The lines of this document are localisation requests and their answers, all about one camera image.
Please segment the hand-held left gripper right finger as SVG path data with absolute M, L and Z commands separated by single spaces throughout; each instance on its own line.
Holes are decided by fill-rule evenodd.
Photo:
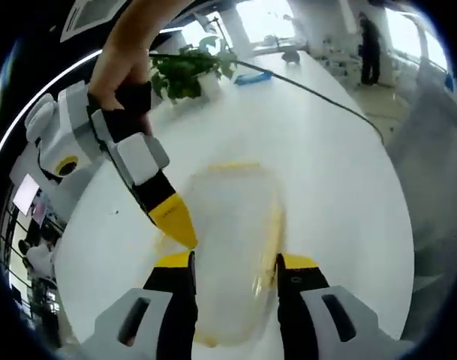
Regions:
M 285 359 L 400 359 L 413 347 L 385 333 L 354 294 L 330 286 L 313 259 L 280 253 L 276 277 Z

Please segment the person's right hand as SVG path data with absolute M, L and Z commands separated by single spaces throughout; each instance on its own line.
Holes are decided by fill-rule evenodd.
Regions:
M 145 48 L 105 46 L 98 56 L 89 81 L 89 94 L 103 110 L 123 110 L 116 99 L 122 85 L 144 84 L 149 79 L 149 56 Z

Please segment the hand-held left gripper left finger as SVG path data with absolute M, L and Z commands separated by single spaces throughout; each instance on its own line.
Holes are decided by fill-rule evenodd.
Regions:
M 95 320 L 84 359 L 190 359 L 198 318 L 195 253 L 160 259 L 142 288 L 128 290 Z

